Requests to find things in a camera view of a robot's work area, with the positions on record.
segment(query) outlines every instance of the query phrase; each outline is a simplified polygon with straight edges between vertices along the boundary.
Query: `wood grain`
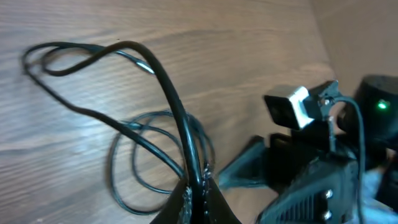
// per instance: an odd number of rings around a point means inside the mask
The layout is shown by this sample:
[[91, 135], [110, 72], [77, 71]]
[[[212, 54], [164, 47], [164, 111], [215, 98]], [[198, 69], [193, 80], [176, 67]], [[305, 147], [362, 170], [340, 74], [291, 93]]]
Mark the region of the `wood grain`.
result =
[[[19, 56], [54, 40], [113, 44], [135, 40], [168, 71], [189, 112], [216, 146], [216, 169], [250, 136], [284, 131], [271, 122], [261, 96], [278, 84], [314, 86], [333, 76], [308, 1], [304, 0], [3, 0], [0, 4], [0, 223], [149, 223], [126, 213], [104, 182], [115, 132], [66, 110], [27, 77]], [[67, 67], [82, 56], [66, 55]], [[70, 101], [117, 119], [167, 107], [157, 81], [122, 58], [107, 57], [68, 77], [43, 79]], [[159, 126], [175, 132], [174, 122]], [[147, 137], [181, 162], [172, 143]], [[166, 196], [143, 189], [129, 171], [129, 141], [117, 157], [121, 195], [150, 208]], [[139, 171], [172, 189], [175, 175], [139, 151]], [[225, 192], [243, 223], [275, 194]]]

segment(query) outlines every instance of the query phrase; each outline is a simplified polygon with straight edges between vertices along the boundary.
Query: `green led light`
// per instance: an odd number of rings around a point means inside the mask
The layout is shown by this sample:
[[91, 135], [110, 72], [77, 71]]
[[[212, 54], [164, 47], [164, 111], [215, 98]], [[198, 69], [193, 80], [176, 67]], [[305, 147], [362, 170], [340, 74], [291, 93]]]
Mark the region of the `green led light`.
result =
[[384, 103], [379, 103], [379, 104], [378, 104], [378, 107], [379, 107], [380, 109], [387, 109], [387, 105], [385, 105]]
[[388, 107], [390, 106], [390, 103], [384, 100], [379, 100], [379, 102], [377, 103], [377, 107], [380, 110], [386, 110], [388, 109]]

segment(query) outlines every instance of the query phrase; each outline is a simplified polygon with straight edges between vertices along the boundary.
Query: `black device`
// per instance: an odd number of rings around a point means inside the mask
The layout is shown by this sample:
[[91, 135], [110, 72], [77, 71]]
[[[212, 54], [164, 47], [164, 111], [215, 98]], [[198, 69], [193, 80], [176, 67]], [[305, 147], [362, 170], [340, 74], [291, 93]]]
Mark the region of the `black device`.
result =
[[[367, 141], [398, 150], [398, 77], [368, 75], [354, 99], [361, 108]], [[350, 106], [339, 113], [338, 126], [351, 136], [358, 133], [355, 117]]]
[[[110, 53], [125, 57], [143, 71], [155, 75], [164, 90], [170, 111], [153, 112], [138, 116], [129, 122], [119, 122], [103, 113], [75, 106], [31, 72], [29, 55], [46, 48], [50, 48], [50, 50], [43, 54], [40, 66], [44, 73], [56, 77], [76, 72]], [[91, 57], [64, 70], [50, 70], [47, 64], [51, 56], [65, 49], [83, 49], [91, 54]], [[146, 62], [121, 51], [122, 49], [137, 51]], [[108, 47], [94, 44], [51, 42], [29, 48], [23, 54], [21, 62], [24, 73], [58, 102], [72, 111], [91, 116], [119, 131], [109, 152], [108, 171], [110, 191], [121, 208], [136, 215], [147, 215], [160, 211], [151, 222], [154, 224], [240, 223], [212, 178], [213, 166], [208, 159], [205, 143], [208, 141], [212, 148], [211, 141], [204, 133], [199, 121], [184, 110], [168, 75], [149, 49], [131, 41], [120, 42]], [[291, 135], [271, 134], [269, 146], [264, 144], [263, 138], [259, 136], [253, 138], [239, 157], [220, 172], [220, 188], [266, 185], [278, 191], [279, 197], [258, 216], [258, 223], [341, 223], [349, 220], [352, 215], [355, 195], [356, 193], [360, 194], [361, 185], [358, 184], [358, 180], [361, 180], [365, 169], [364, 129], [358, 105], [352, 99], [341, 96], [337, 81], [326, 82], [311, 90], [301, 86], [294, 89], [291, 87], [277, 88], [276, 91], [266, 95], [264, 99], [272, 119], [277, 124], [291, 128]], [[393, 106], [392, 98], [384, 97], [384, 99], [387, 100], [385, 103], [388, 102], [389, 106]], [[337, 101], [345, 101], [353, 105], [356, 119], [359, 121], [356, 123], [359, 126], [359, 134], [354, 136], [359, 138], [359, 142], [354, 141], [350, 134], [334, 136], [332, 120], [328, 112]], [[181, 138], [180, 148], [185, 159], [184, 167], [180, 167], [166, 153], [141, 136], [145, 130], [152, 130], [175, 139], [167, 131], [150, 125], [150, 121], [155, 116], [175, 118]], [[138, 123], [144, 117], [149, 117], [151, 120], [146, 124]], [[128, 206], [119, 196], [113, 181], [112, 167], [120, 135], [127, 136], [136, 144], [153, 153], [180, 177], [167, 203], [161, 208], [139, 211]], [[199, 139], [203, 149], [204, 162], [202, 166], [194, 143], [195, 138]], [[383, 140], [391, 139], [396, 139], [396, 137], [388, 135], [388, 138]], [[168, 193], [148, 185], [137, 173], [134, 173], [134, 176], [147, 188], [163, 194]], [[361, 211], [360, 197], [358, 197], [357, 203], [358, 210]]]

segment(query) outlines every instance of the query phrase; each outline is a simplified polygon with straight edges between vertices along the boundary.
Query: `black plastic housing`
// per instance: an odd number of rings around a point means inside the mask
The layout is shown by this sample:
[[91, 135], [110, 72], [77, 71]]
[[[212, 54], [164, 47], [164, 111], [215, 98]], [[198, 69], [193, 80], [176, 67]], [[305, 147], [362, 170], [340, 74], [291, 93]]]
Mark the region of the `black plastic housing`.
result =
[[[355, 202], [358, 162], [339, 136], [337, 142], [336, 152], [330, 152], [326, 122], [314, 122], [292, 131], [291, 136], [271, 134], [269, 147], [256, 136], [220, 172], [220, 188], [270, 187], [278, 192], [257, 223], [348, 221]], [[327, 190], [333, 191], [332, 198], [324, 197]], [[327, 211], [332, 216], [324, 220]]]
[[[354, 99], [361, 109], [366, 141], [398, 150], [398, 77], [368, 75]], [[379, 108], [379, 103], [386, 108]], [[358, 119], [351, 105], [341, 110], [338, 126], [350, 136], [358, 135]]]
[[181, 179], [151, 224], [241, 224], [211, 177], [206, 178], [204, 187], [205, 212], [200, 217], [192, 217], [191, 198], [184, 194], [189, 186]]

